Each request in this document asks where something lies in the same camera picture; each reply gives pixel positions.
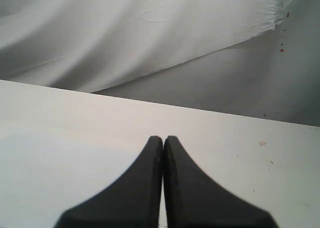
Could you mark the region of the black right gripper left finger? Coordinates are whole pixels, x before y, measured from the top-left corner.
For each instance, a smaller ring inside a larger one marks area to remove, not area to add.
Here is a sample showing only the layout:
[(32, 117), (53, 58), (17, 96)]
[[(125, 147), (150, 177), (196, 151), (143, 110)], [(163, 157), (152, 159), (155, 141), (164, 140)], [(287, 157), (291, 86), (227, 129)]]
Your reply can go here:
[(163, 142), (151, 136), (132, 165), (110, 186), (66, 210), (56, 227), (158, 227)]

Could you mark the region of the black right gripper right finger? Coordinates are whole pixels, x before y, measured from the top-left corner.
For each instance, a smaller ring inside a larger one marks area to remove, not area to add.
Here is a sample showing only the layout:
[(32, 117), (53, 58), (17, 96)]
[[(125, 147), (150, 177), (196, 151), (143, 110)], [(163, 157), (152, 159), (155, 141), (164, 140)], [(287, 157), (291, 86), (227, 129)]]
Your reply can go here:
[(163, 150), (168, 227), (277, 227), (271, 214), (232, 194), (205, 174), (176, 136)]

